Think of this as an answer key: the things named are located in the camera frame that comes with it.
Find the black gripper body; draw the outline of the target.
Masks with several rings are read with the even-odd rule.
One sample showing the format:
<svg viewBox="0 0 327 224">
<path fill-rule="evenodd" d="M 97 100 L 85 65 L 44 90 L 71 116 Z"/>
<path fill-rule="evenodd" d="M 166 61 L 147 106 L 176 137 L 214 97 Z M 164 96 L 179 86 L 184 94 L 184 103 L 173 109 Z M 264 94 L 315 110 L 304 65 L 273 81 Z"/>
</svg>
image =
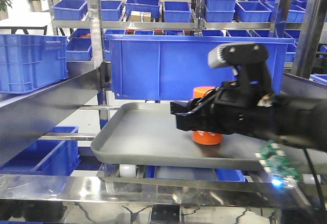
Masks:
<svg viewBox="0 0 327 224">
<path fill-rule="evenodd" d="M 261 84 L 248 87 L 237 81 L 223 82 L 201 98 L 188 102 L 188 130 L 220 134 L 273 135 L 274 93 Z"/>
</svg>

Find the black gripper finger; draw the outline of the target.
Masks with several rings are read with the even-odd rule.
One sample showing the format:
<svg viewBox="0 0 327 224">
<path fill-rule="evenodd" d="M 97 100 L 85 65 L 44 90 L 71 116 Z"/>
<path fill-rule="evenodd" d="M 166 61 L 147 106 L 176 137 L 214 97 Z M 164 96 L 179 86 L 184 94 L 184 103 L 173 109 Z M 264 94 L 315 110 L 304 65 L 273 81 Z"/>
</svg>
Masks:
<svg viewBox="0 0 327 224">
<path fill-rule="evenodd" d="M 200 115 L 196 109 L 198 100 L 170 102 L 170 113 L 175 116 L 176 128 L 183 131 L 196 131 L 201 128 Z"/>
</svg>

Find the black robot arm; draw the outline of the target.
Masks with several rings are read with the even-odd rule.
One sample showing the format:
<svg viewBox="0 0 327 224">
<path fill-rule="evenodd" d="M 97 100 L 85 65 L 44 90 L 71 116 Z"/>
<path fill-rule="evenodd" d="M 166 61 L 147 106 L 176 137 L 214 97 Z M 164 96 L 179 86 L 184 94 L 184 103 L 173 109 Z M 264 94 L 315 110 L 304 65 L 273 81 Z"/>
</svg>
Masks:
<svg viewBox="0 0 327 224">
<path fill-rule="evenodd" d="M 259 82 L 223 82 L 203 98 L 170 103 L 176 128 L 275 140 L 326 152 L 326 100 L 274 93 Z"/>
</svg>

